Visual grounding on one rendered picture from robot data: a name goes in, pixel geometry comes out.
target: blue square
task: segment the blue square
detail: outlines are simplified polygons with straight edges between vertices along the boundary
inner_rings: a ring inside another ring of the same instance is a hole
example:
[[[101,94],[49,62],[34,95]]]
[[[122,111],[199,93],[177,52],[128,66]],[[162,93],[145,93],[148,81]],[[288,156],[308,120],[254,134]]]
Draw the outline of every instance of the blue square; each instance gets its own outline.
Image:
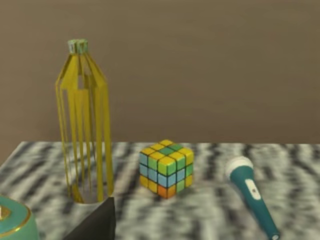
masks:
[[[176,181],[180,182],[182,179],[185,179],[186,170],[183,168],[176,173]]]
[[[144,155],[143,153],[139,154],[139,162],[143,165],[148,165],[148,157],[147,155]]]
[[[146,178],[148,177],[148,168],[142,164],[140,164],[140,174]]]
[[[148,168],[148,178],[157,183],[157,172],[151,168]]]
[[[176,174],[164,176],[158,173],[158,183],[165,188],[169,188],[176,183]]]

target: gold trim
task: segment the gold trim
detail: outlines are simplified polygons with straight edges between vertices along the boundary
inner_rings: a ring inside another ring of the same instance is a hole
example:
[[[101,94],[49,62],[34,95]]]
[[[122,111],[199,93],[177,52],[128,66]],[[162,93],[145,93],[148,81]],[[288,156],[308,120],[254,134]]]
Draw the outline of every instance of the gold trim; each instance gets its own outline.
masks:
[[[1,206],[0,205],[0,208],[1,208],[1,211],[0,211],[0,221],[3,221],[5,220],[7,217],[10,216],[11,214],[11,211],[6,208],[5,206]]]
[[[13,200],[13,199],[11,199],[9,197],[6,197],[6,196],[3,196],[3,195],[0,195],[0,197],[4,197],[4,198],[7,198],[7,199],[10,199],[10,200],[12,200],[12,201],[24,206],[27,209],[27,214],[26,214],[25,219],[18,226],[16,226],[15,228],[13,228],[13,229],[11,229],[9,231],[4,232],[4,233],[0,233],[0,238],[3,238],[3,237],[6,237],[8,235],[11,235],[11,234],[13,234],[15,232],[18,232],[24,225],[26,225],[26,223],[29,221],[29,219],[31,217],[31,210],[30,210],[29,207],[27,207],[25,204],[23,204],[21,202],[18,202],[16,200]]]

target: microphone handle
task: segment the microphone handle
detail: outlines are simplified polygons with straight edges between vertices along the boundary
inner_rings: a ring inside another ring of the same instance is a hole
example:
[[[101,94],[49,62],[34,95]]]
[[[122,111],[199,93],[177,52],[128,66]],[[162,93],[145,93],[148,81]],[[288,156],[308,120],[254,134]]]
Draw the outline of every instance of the microphone handle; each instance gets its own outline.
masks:
[[[268,211],[268,208],[259,193],[258,188],[253,179],[237,182],[236,186],[243,194],[244,200],[250,207],[254,216],[262,229],[265,231],[269,240],[280,239],[280,233]]]

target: rubik's cube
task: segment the rubik's cube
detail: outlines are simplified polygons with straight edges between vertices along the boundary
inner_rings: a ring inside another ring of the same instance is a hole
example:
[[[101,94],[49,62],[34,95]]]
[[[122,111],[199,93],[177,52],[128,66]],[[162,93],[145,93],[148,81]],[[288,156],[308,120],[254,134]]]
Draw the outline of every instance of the rubik's cube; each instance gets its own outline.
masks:
[[[163,198],[173,197],[193,182],[192,150],[163,140],[140,152],[140,183]]]

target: brown wall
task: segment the brown wall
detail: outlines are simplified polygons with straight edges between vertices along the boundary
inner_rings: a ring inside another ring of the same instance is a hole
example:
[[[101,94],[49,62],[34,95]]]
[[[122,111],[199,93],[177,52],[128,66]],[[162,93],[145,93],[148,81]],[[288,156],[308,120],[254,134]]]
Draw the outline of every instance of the brown wall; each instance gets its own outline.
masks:
[[[318,0],[1,0],[1,159],[60,138],[73,38],[109,78],[115,141],[319,143],[319,26]]]

